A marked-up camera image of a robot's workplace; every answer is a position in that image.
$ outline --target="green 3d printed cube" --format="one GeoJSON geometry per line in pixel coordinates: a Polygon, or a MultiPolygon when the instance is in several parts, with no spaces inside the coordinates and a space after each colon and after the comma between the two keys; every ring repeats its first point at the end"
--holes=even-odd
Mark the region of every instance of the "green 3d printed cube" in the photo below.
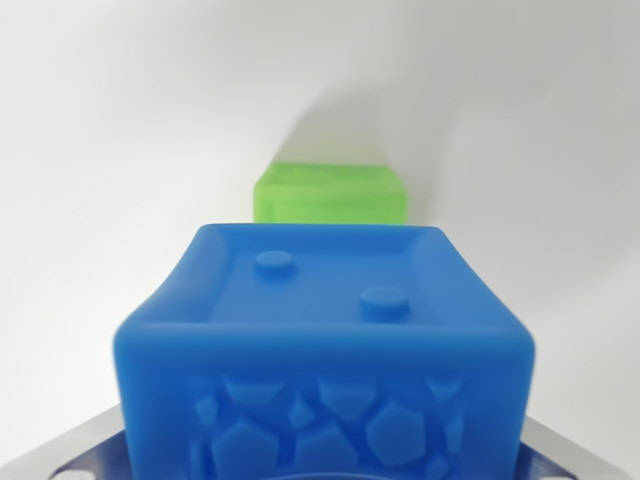
{"type": "Polygon", "coordinates": [[[389,167],[272,163],[254,191],[257,223],[407,221],[407,192],[389,167]]]}

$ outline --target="white backdrop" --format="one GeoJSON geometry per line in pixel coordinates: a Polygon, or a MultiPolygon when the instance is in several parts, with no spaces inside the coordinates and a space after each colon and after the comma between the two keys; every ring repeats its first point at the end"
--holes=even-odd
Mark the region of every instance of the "white backdrop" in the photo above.
{"type": "Polygon", "coordinates": [[[537,340],[529,414],[640,477],[640,6],[0,0],[0,463],[118,401],[119,323],[320,93],[537,340]]]}

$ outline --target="cube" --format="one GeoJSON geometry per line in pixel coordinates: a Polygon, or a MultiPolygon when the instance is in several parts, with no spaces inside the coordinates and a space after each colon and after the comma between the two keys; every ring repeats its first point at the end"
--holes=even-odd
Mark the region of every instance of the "cube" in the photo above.
{"type": "Polygon", "coordinates": [[[115,340],[136,480],[508,480],[533,355],[440,230],[391,225],[204,226],[115,340]]]}
{"type": "Polygon", "coordinates": [[[272,163],[254,189],[254,220],[403,224],[407,192],[389,167],[272,163]]]}

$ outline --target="blue 3d printed cube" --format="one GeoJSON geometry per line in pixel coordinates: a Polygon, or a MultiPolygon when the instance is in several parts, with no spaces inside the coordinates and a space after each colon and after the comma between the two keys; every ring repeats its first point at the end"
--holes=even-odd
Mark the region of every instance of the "blue 3d printed cube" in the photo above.
{"type": "Polygon", "coordinates": [[[436,228],[202,227],[120,328],[136,480],[511,480],[527,330],[436,228]]]}

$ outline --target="metal plate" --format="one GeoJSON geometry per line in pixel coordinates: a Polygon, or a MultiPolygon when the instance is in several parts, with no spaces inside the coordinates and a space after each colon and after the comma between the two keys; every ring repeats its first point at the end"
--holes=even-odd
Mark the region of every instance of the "metal plate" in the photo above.
{"type": "MultiPolygon", "coordinates": [[[[357,475],[323,474],[306,478],[366,480],[357,475]]],[[[632,480],[604,460],[527,418],[514,480],[542,479],[632,480]]],[[[132,480],[120,406],[1,468],[0,480],[132,480]]]]}

